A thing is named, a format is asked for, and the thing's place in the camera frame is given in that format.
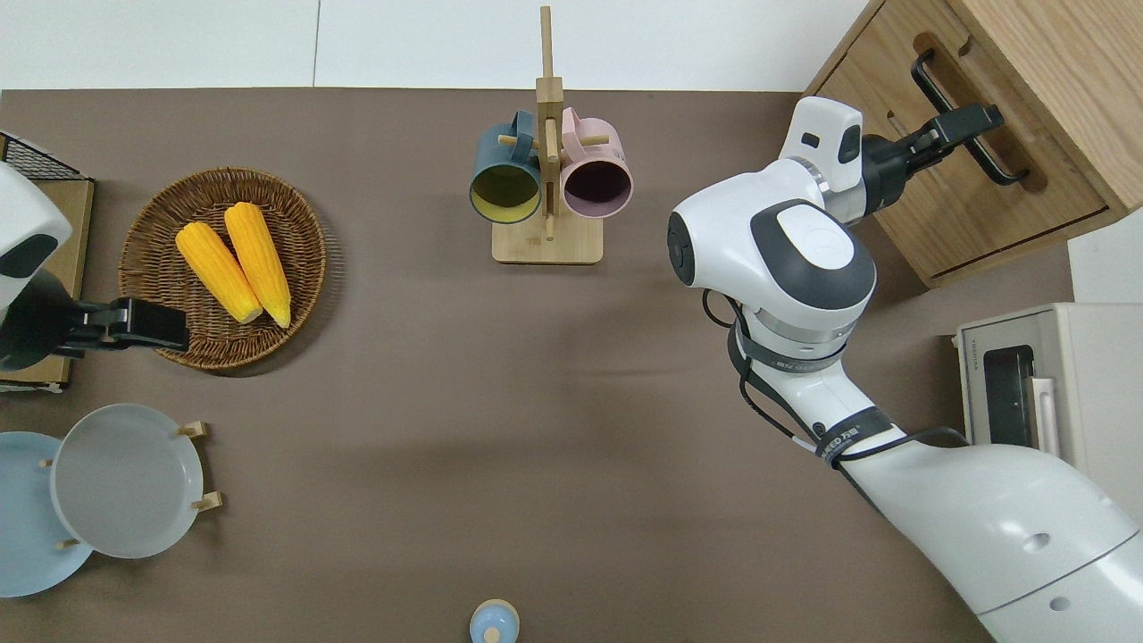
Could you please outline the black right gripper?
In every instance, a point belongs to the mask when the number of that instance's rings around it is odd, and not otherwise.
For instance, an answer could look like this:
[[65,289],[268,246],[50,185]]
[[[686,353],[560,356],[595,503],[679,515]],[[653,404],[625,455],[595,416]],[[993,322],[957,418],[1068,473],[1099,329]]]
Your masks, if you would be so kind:
[[896,204],[916,172],[942,162],[960,144],[1004,124],[1004,114],[996,105],[968,104],[932,119],[934,130],[918,130],[900,140],[862,135],[864,214]]

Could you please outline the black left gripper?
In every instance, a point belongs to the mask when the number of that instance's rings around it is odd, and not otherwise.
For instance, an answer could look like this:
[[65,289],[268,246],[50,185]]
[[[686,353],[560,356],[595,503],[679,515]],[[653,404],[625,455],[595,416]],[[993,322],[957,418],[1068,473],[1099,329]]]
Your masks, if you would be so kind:
[[109,310],[109,347],[151,347],[184,353],[189,347],[187,314],[183,310],[120,297],[107,304],[80,302],[49,271],[31,278],[5,310],[1,325],[1,370],[15,372],[37,365],[49,355],[78,359],[94,349],[103,325],[87,319]]

